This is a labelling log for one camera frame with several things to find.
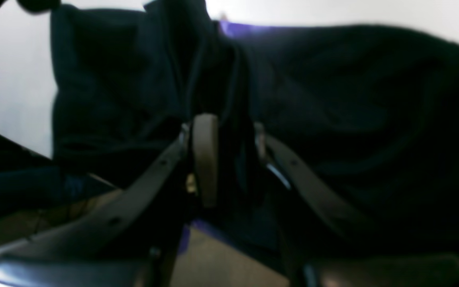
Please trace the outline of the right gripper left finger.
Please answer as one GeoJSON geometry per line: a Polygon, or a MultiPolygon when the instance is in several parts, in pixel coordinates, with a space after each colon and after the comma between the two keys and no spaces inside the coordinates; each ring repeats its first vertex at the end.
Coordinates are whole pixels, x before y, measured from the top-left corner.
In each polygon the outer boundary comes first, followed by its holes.
{"type": "Polygon", "coordinates": [[[218,197],[218,118],[199,114],[120,196],[0,246],[0,287],[167,287],[191,213],[218,197]]]}

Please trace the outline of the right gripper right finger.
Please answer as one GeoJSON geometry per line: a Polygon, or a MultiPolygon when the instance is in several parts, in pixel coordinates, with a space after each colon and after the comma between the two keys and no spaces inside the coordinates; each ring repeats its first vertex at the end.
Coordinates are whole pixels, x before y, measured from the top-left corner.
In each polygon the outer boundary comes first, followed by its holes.
{"type": "MultiPolygon", "coordinates": [[[[377,230],[373,221],[331,190],[289,147],[254,124],[260,161],[288,190],[296,191],[325,227],[343,240],[362,243],[377,230]]],[[[303,287],[455,287],[459,285],[459,256],[376,257],[370,259],[312,259],[302,266],[303,287]]]]}

